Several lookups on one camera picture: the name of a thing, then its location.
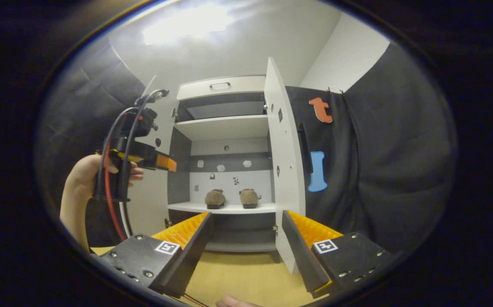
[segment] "white wall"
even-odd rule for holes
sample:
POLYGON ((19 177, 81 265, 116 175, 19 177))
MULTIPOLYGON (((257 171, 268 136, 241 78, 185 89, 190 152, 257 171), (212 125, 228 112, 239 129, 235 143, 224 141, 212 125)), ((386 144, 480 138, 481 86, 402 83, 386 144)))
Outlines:
POLYGON ((384 53, 388 39, 354 17, 340 19, 300 87, 347 91, 384 53))

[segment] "cabinet door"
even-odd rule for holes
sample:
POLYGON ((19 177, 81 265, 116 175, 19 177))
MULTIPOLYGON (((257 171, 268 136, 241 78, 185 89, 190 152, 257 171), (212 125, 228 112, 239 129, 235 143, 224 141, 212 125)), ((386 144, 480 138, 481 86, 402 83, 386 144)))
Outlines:
MULTIPOLYGON (((150 93, 152 89, 154 87, 149 86, 147 93, 150 93)), ((157 151, 168 155, 175 119, 172 114, 173 109, 178 111, 178 99, 170 93, 155 103, 147 104, 147 107, 157 113, 153 121, 158 126, 157 131, 152 129, 147 136, 135 138, 135 141, 153 146, 157 151), (161 140, 159 146, 156 145, 156 139, 161 140)), ((145 169, 144 179, 135 181, 135 186, 129 188, 128 194, 131 202, 127 204, 127 214, 133 233, 154 235, 165 229, 164 220, 169 218, 167 171, 145 169)))
POLYGON ((265 100, 271 138, 275 179, 276 247, 292 273, 295 259, 286 234, 282 231, 282 211, 305 215, 305 184, 299 138, 285 85, 273 58, 269 58, 265 78, 265 100))

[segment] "black cable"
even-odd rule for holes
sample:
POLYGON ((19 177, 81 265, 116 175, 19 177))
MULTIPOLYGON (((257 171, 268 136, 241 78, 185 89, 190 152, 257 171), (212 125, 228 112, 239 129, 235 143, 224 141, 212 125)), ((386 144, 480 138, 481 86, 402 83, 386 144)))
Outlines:
MULTIPOLYGON (((146 107, 146 104, 151 101, 152 99, 152 96, 157 94, 157 93, 161 93, 162 96, 166 96, 166 93, 168 93, 168 91, 166 90, 155 90, 153 91, 152 93, 149 93, 149 95, 146 96, 146 98, 144 99, 144 101, 142 102, 142 105, 141 107, 139 108, 138 112, 137 112, 137 116, 135 116, 135 120, 133 121, 133 126, 131 127, 131 132, 129 132, 129 136, 127 137, 127 144, 125 145, 125 152, 123 153, 123 166, 122 166, 122 170, 121 171, 125 171, 127 168, 126 168, 126 165, 127 165, 127 162, 129 161, 129 149, 131 147, 131 143, 132 143, 132 140, 133 140, 133 135, 135 134, 135 130, 136 130, 136 126, 137 126, 137 123, 138 123, 138 119, 139 117, 141 116, 141 112, 144 110, 144 108, 146 107)), ((125 176, 126 174, 122 175, 122 180, 121 182, 118 182, 118 189, 120 187, 124 188, 124 189, 127 189, 129 187, 129 180, 126 180, 125 181, 125 176)), ((123 211, 124 211, 124 216, 125 216, 125 225, 127 225, 127 228, 129 230, 129 233, 133 233, 132 229, 131 229, 131 224, 129 223, 129 214, 127 213, 127 196, 124 197, 124 200, 123 200, 123 211)))
POLYGON ((112 138, 112 133, 114 132, 114 129, 116 126, 118 126, 119 121, 125 115, 125 113, 132 111, 134 109, 137 109, 137 107, 128 107, 127 109, 123 110, 121 113, 119 113, 118 117, 115 119, 114 124, 110 127, 110 131, 108 131, 108 136, 104 140, 104 145, 102 146, 102 163, 101 165, 98 166, 98 177, 97 177, 97 193, 96 195, 103 195, 103 184, 102 184, 102 178, 103 178, 103 171, 102 168, 104 167, 104 155, 106 155, 106 147, 108 147, 108 142, 110 142, 110 138, 112 138))
POLYGON ((191 295, 188 295, 188 294, 184 293, 184 297, 194 300, 194 301, 195 301, 196 303, 198 303, 199 305, 202 305, 202 306, 204 306, 204 307, 209 307, 209 305, 206 305, 205 303, 202 303, 202 302, 201 302, 201 301, 199 301, 198 299, 193 298, 191 295))

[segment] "sticker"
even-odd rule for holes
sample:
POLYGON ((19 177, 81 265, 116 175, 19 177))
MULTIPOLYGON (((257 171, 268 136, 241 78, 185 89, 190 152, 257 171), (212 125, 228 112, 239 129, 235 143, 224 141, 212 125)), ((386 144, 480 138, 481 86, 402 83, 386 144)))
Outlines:
POLYGON ((318 253, 327 253, 338 249, 332 240, 325 240, 320 242, 315 242, 314 247, 318 251, 318 253))
POLYGON ((324 167, 322 165, 323 159, 324 152, 311 151, 313 172, 311 174, 311 185, 307 188, 309 192, 320 192, 328 187, 328 184, 324 181, 324 167))
POLYGON ((314 107, 314 114, 318 120, 326 124, 330 124, 330 122, 334 121, 334 118, 326 113, 326 109, 330 106, 328 103, 323 102, 322 98, 316 97, 315 99, 311 99, 309 104, 314 107))
POLYGON ((155 248, 155 251, 166 253, 167 255, 174 255, 179 248, 179 244, 163 241, 158 247, 155 248))

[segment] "pair of shoes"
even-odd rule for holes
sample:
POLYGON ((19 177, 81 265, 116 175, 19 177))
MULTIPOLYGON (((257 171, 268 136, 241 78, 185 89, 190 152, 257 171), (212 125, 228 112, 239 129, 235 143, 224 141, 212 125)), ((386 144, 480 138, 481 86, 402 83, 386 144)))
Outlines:
MULTIPOLYGON (((256 208, 258 206, 258 194, 254 192, 254 189, 247 188, 239 192, 242 207, 245 209, 256 208)), ((205 197, 205 204, 208 209, 219 209, 225 204, 225 196, 223 196, 223 190, 215 189, 207 193, 205 197)))

